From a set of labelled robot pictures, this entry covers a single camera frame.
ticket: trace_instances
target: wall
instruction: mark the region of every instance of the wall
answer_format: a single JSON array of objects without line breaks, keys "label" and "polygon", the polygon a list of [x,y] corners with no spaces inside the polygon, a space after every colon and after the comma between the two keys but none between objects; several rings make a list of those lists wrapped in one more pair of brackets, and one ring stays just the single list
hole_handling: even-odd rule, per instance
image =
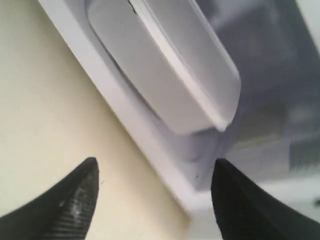
[{"label": "wall", "polygon": [[100,167],[88,240],[182,240],[188,219],[39,3],[0,0],[0,215],[87,156]]}]

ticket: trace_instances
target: cream wall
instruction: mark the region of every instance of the cream wall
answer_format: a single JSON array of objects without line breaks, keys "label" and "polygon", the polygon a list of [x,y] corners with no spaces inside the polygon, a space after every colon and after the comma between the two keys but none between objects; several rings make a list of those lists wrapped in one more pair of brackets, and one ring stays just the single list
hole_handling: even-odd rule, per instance
[{"label": "cream wall", "polygon": [[88,240],[182,240],[188,219],[35,0],[0,0],[0,215],[87,156],[100,167]]}]

